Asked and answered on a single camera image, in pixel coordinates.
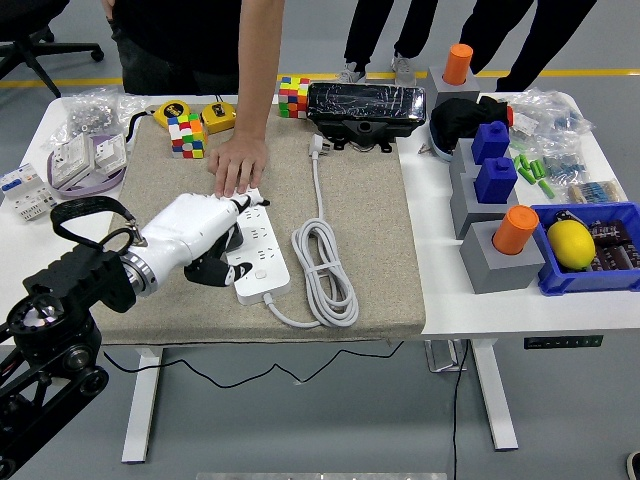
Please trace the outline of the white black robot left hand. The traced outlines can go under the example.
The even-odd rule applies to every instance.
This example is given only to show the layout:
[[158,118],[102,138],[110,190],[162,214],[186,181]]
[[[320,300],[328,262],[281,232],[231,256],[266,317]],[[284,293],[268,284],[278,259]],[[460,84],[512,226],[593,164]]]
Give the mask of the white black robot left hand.
[[255,190],[231,198],[178,196],[142,229],[143,242],[121,256],[134,293],[151,295],[178,267],[192,283],[233,284],[253,268],[249,262],[229,265],[222,259],[242,243],[238,217],[250,207],[268,204]]

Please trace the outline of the person's left hand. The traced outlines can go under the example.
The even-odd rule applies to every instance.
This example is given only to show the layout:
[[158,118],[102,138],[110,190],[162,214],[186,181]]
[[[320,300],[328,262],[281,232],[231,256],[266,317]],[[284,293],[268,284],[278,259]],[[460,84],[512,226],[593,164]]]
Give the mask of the person's left hand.
[[214,195],[218,198],[245,193],[257,188],[268,160],[264,135],[234,132],[231,138],[214,148],[208,171],[214,175]]

